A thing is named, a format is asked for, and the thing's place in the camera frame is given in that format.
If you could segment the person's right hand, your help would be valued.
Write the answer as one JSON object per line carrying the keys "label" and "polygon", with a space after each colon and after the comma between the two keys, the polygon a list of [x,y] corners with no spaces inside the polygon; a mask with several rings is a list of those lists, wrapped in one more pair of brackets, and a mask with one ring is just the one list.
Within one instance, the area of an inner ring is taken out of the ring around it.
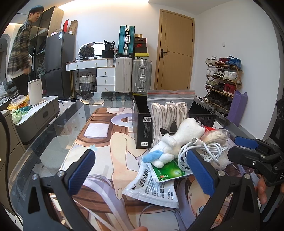
{"label": "person's right hand", "polygon": [[260,204],[263,205],[267,202],[267,195],[266,195],[266,184],[263,176],[260,176],[257,185],[255,186],[255,190],[258,194],[258,199]]}

